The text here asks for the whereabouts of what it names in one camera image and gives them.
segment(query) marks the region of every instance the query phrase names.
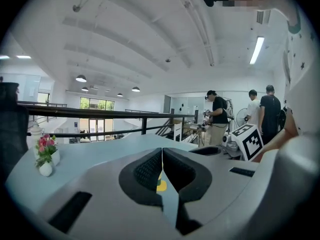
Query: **white chair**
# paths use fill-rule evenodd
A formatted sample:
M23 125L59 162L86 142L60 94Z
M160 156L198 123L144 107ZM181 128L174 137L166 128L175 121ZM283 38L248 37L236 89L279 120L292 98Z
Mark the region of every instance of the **white chair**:
M182 123L177 123L173 127L173 140L176 141L176 137L180 135L179 142L182 139Z

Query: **ceiling beam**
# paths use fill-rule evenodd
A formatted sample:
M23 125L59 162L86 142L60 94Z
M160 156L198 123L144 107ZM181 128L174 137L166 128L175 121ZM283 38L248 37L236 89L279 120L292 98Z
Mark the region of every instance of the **ceiling beam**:
M191 63L190 63L188 57L179 53L179 50L178 50L177 46L174 44L174 42L172 41L172 38L170 38L168 36L168 34L164 30L162 30L159 26L157 26L155 23L152 23L152 19L149 19L146 16L146 13L144 13L143 11L138 9L135 5L133 5L127 1L124 1L124 0L108 0L108 1L123 8L128 13L134 15L136 18L138 18L140 21L142 21L144 24L146 24L148 27L150 27L160 38L163 39L163 41L168 46L171 47L171 49L174 51L175 55L183 61L185 66L187 68L190 68Z
M92 57L98 58L100 60L116 64L118 66L121 66L121 67L126 68L128 70L131 70L133 72L136 72L137 74L140 74L146 78L149 78L149 79L152 78L152 76L149 73L141 71L141 70L137 69L136 67L132 66L130 63L115 58L115 56L110 56L110 55L104 54L102 52L93 50L93 49L89 50L87 48L83 48L83 47L80 47L80 46L77 46L74 44L70 44L70 43L66 43L63 49L65 51L71 51L71 52L75 52L75 53L80 53L80 54L92 56Z
M89 31L92 33L95 33L99 36L105 37L107 39L110 39L130 50L135 52L136 54L140 55L144 59L150 61L163 71L167 72L169 70L169 67L164 65L162 62L160 62L157 58L154 58L150 53L146 52L145 50L141 49L138 45L134 44L132 41L129 39L122 37L121 35L112 32L108 29L102 28L102 27L95 27L94 23L91 23L90 21L87 20L80 20L77 18L72 18L72 17L65 17L65 19L62 22L63 25L74 27L74 28L79 28L84 31Z
M134 84L140 84L139 81L137 81L135 79L132 79L130 77L127 77L125 75L121 75L121 74L118 74L118 73L115 73L115 72L105 71L102 68L95 67L95 66L92 66L92 65L88 65L88 64L85 64L85 63L80 63L80 62L68 60L66 62L66 64L67 64L67 66L72 67L76 71L84 70L84 71L88 71L88 72L96 72L96 73L99 73L99 74L102 74L102 75L111 76L111 77L115 77L115 78L118 78L118 79L121 79L121 80L125 80L125 81L128 81L128 82L134 83Z
M194 26L202 44L203 44L203 50L206 53L208 64L210 66L214 66L216 58L214 58L214 56L212 54L208 34L207 34L206 28L205 28L200 16L199 16L199 13L197 12L196 8L194 7L192 0L179 0L179 1L184 6L187 14L189 15L191 21L193 22L193 26Z

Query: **white vase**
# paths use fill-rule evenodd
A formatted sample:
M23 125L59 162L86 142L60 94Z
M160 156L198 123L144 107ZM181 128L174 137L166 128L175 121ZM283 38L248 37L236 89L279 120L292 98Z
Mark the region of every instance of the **white vase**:
M59 153L59 150L56 150L52 155L51 155L51 158L52 158L52 163L54 166L56 166L57 164L59 164L60 162L60 153Z
M50 163L45 162L42 166L40 166L39 172L43 176L46 176L46 177L50 176L50 174L52 173L52 167Z

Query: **desk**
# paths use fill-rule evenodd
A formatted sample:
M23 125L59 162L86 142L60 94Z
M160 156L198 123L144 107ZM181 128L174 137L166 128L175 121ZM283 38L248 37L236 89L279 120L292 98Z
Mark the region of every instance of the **desk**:
M49 177L40 175L35 167L33 150L29 149L13 168L5 186L15 202L37 213L49 196L92 166L159 147L185 151L193 149L183 142L155 134L136 135L114 141L61 144L58 146L61 161Z
M186 124L183 126L183 129L187 130L186 134L189 133L189 135L191 136L191 133L193 133L195 135L195 136L191 137L191 143L195 140L198 140L197 141L198 145L200 145L200 141L201 141L202 145L205 146L205 141L202 137L202 133L206 133L207 129L204 127L194 129L194 128L191 128L191 126L198 126L198 125L197 124Z

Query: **metal railing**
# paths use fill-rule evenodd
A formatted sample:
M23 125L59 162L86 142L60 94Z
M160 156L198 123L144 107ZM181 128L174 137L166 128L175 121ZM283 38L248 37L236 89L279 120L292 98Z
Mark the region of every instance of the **metal railing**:
M154 113L154 114L159 114L159 112L151 112L151 111L143 111L143 110L133 110L133 109L125 109L126 112L137 112L137 113Z
M45 106L45 107L56 107L56 108L66 108L67 104L61 104L61 103L49 103L49 102L36 102L36 101L17 101L19 105L31 105L31 106ZM52 119L56 119L56 116L52 116L51 118L49 116L42 116L37 117L37 115L32 115L32 120L28 121L28 129L32 127L30 123L36 122L37 124L41 124L44 122L49 122Z
M141 132L145 135L148 130L161 129L165 127L173 127L174 118L182 118L182 128L185 123L185 118L198 118L198 110L194 115L190 114L164 114L164 113L150 113L150 112L127 112L127 111L107 111L107 110L93 110L93 109L77 109L68 107L51 107L51 106L38 106L30 104L22 104L31 116L44 116L44 117L62 117L62 118L88 118L88 119L130 119L142 118L142 127L140 129L131 130L118 130L107 132L89 132L89 133L48 133L50 136L55 135L57 138L81 138L81 137L94 137L104 135L117 135L127 134L134 132ZM169 118L170 124L160 125L155 127L147 127L148 118Z

